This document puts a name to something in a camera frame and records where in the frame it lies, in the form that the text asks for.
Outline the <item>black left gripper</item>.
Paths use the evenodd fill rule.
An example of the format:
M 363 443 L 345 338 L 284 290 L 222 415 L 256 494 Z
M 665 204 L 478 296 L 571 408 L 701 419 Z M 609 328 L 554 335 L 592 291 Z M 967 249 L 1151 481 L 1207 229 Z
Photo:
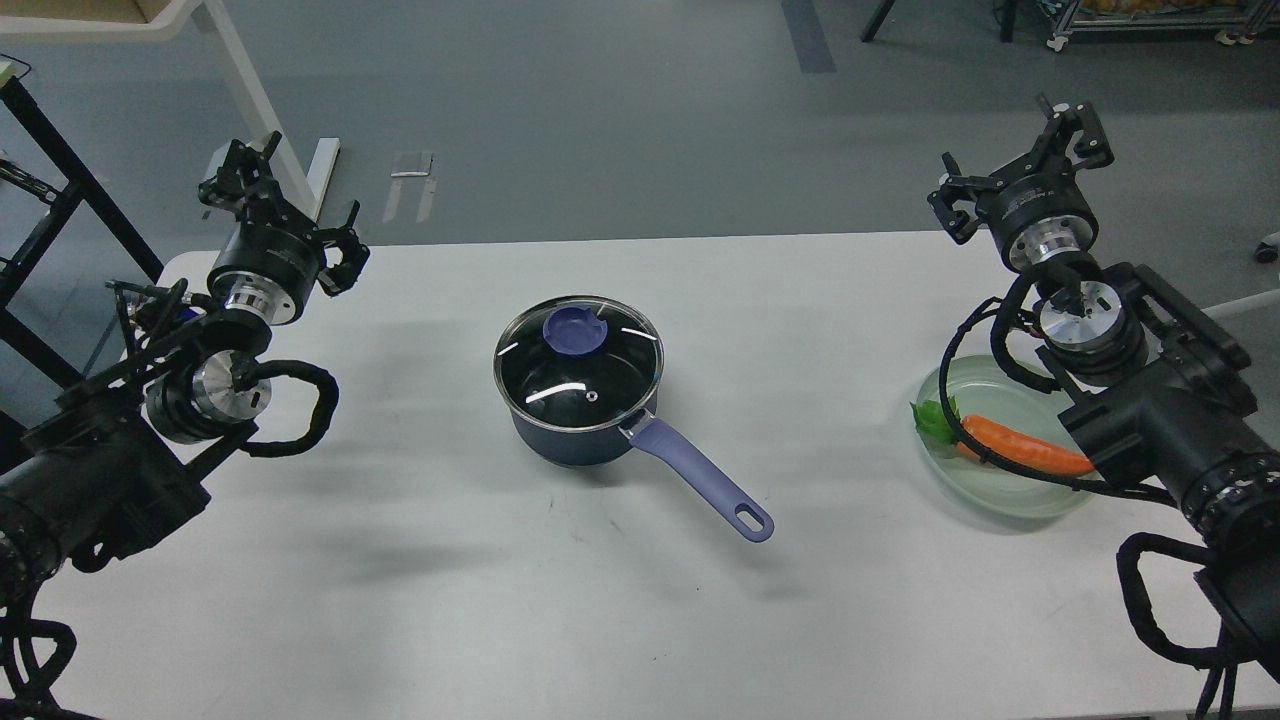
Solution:
M 223 307 L 252 313 L 269 325 L 301 319 L 316 282 L 329 297 L 352 290 L 371 255 L 355 227 L 360 201 L 351 204 L 343 224 L 317 229 L 285 197 L 270 165 L 282 140 L 283 133 L 273 131 L 261 150 L 232 140 L 221 165 L 198 184 L 202 205 L 225 210 L 242 224 L 207 274 L 210 295 Z M 321 268 L 323 251 L 305 241 L 315 233 L 321 250 L 338 251 L 335 264 Z

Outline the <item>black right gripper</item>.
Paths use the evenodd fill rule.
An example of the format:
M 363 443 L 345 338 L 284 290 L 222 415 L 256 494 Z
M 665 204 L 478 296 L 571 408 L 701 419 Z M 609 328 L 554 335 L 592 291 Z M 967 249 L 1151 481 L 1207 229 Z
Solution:
M 1069 251 L 1088 251 L 1098 222 L 1076 183 L 1076 174 L 1114 164 L 1102 122 L 1088 101 L 1052 102 L 1036 96 L 1044 128 L 1029 151 L 1012 160 L 1005 179 L 965 176 L 951 152 L 942 152 L 943 174 L 927 195 L 942 231 L 965 245 L 987 223 L 1002 264 L 1027 272 Z M 978 204 L 986 200 L 986 222 Z

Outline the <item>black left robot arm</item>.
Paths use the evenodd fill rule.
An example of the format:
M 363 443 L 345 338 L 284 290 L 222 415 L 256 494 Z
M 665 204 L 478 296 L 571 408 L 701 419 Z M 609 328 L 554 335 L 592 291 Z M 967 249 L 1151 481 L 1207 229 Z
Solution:
M 351 290 L 370 251 L 353 218 L 321 228 L 285 197 L 270 167 L 282 138 L 229 142 L 198 186 L 204 205 L 237 223 L 205 291 L 110 283 L 123 359 L 65 391 L 58 415 L 24 434 L 29 459 L 3 475 L 5 719 L 72 717 L 51 688 L 74 632 L 33 615 L 65 562 L 93 573 L 152 548 L 207 507 L 204 482 L 233 454 L 305 454 L 332 425 L 335 378 L 264 354 L 315 288 Z

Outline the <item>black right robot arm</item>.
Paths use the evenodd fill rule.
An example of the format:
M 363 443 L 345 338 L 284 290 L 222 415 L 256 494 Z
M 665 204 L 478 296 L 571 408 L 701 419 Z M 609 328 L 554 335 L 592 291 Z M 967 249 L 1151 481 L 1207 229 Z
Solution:
M 1044 128 L 1030 149 L 986 174 L 942 156 L 928 204 L 955 243 L 986 228 L 1015 281 L 957 327 L 940 361 L 937 396 L 911 409 L 916 429 L 988 468 L 1032 480 L 1176 509 L 1199 544 L 1137 533 L 1116 552 L 1129 623 L 1156 655 L 1206 671 L 1196 706 L 1233 715 L 1247 664 L 1277 675 L 1277 451 L 1247 424 L 1257 398 L 1242 378 L 1249 354 L 1156 270 L 1092 255 L 1100 225 L 1076 178 L 1114 161 L 1091 102 L 1037 99 Z M 960 411 L 948 375 L 960 345 L 991 320 L 991 355 L 1012 382 L 1062 392 L 1068 451 Z M 1196 565 L 1220 619 L 1206 647 L 1158 625 L 1140 560 Z

